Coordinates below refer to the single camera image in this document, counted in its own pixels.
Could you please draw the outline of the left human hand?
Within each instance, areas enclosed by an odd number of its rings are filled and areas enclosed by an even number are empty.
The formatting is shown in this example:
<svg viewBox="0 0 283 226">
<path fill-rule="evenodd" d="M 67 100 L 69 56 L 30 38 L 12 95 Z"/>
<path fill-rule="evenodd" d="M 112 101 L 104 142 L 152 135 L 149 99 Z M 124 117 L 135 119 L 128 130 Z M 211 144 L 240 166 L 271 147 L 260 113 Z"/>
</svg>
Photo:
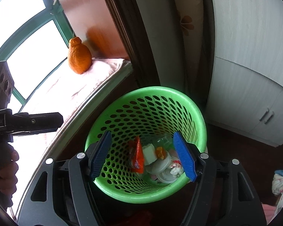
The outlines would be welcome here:
<svg viewBox="0 0 283 226">
<path fill-rule="evenodd" d="M 19 169 L 17 161 L 19 154 L 16 150 L 11 152 L 10 164 L 0 169 L 0 192 L 8 198 L 12 198 L 13 194 L 17 191 L 18 179 L 16 173 Z"/>
</svg>

